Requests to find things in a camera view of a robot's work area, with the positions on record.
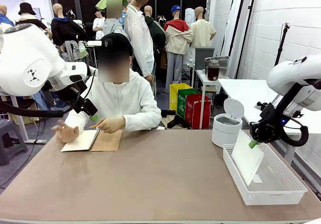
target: gray plastic stool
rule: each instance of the gray plastic stool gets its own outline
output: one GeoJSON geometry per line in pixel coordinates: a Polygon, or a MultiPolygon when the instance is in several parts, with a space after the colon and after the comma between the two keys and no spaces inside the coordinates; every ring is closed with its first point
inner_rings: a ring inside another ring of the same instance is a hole
{"type": "Polygon", "coordinates": [[[0,166],[10,164],[9,156],[15,154],[20,150],[27,152],[28,148],[18,131],[16,124],[11,120],[0,119],[0,166]],[[9,131],[15,132],[18,139],[10,138],[10,140],[17,142],[18,145],[11,147],[8,151],[6,151],[2,137],[3,135],[9,133],[9,131]]]}

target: blue cap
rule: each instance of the blue cap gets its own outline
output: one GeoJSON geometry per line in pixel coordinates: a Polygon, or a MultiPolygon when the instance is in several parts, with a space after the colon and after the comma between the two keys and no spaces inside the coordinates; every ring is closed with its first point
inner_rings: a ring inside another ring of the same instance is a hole
{"type": "Polygon", "coordinates": [[[175,11],[181,11],[181,7],[180,6],[173,6],[171,13],[175,12],[175,11]]]}

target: person's right hand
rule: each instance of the person's right hand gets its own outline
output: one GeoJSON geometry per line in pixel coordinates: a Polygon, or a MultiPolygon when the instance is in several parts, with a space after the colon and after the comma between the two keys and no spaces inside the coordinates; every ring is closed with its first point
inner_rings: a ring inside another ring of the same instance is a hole
{"type": "Polygon", "coordinates": [[[75,140],[79,135],[78,126],[72,128],[65,124],[63,120],[58,120],[58,125],[54,126],[52,130],[56,131],[56,137],[58,141],[68,143],[75,140]]]}
{"type": "Polygon", "coordinates": [[[146,79],[149,83],[154,82],[154,77],[153,77],[152,75],[148,75],[147,77],[145,77],[145,79],[146,79]]]}
{"type": "Polygon", "coordinates": [[[64,47],[64,45],[61,45],[61,46],[60,46],[60,50],[61,50],[62,52],[65,52],[65,47],[64,47]]]}

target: white basket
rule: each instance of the white basket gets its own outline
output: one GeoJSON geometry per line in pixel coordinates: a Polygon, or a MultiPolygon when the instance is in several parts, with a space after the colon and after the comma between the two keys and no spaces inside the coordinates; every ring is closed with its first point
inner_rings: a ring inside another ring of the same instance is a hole
{"type": "Polygon", "coordinates": [[[234,145],[223,145],[223,158],[246,205],[298,204],[307,192],[304,184],[267,144],[260,144],[264,158],[257,174],[263,183],[247,186],[232,159],[234,145]]]}

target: mannequin hand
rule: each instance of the mannequin hand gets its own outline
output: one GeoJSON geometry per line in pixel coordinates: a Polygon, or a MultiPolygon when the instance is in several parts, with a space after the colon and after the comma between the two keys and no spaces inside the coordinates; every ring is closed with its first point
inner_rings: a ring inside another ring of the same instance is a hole
{"type": "Polygon", "coordinates": [[[52,130],[56,131],[56,137],[58,141],[68,143],[75,140],[79,135],[78,126],[72,128],[65,124],[63,120],[58,120],[58,125],[54,126],[52,130]]]}
{"type": "Polygon", "coordinates": [[[152,75],[148,75],[147,77],[145,77],[145,79],[146,79],[149,83],[154,82],[154,77],[153,77],[152,75]]]}
{"type": "Polygon", "coordinates": [[[117,118],[104,118],[98,123],[98,127],[105,133],[115,133],[117,130],[125,129],[126,121],[123,116],[117,118]]]}
{"type": "Polygon", "coordinates": [[[60,50],[61,50],[62,52],[65,52],[65,47],[64,47],[64,45],[61,45],[61,46],[60,46],[60,50]]]}

